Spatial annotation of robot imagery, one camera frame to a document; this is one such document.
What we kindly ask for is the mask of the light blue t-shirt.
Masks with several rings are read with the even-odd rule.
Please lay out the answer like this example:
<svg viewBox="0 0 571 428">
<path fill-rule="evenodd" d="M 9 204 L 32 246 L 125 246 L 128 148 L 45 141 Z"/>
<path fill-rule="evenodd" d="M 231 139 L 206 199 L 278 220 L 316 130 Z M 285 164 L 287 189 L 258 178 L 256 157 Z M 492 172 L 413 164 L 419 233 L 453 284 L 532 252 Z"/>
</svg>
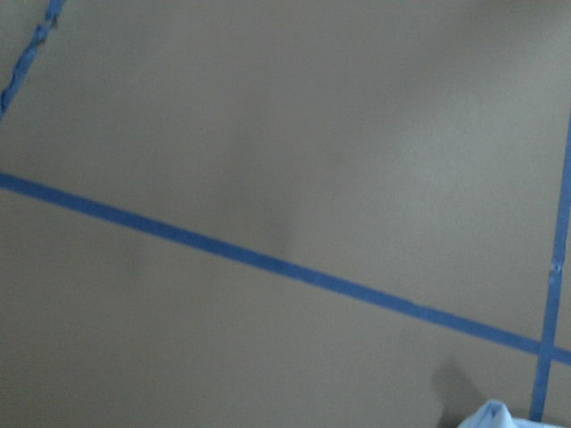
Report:
<svg viewBox="0 0 571 428">
<path fill-rule="evenodd" d="M 458 428 L 560 428 L 561 424 L 543 421 L 534 412 L 530 418 L 514 416 L 510 408 L 500 400 L 490 399 L 472 415 L 463 419 Z"/>
</svg>

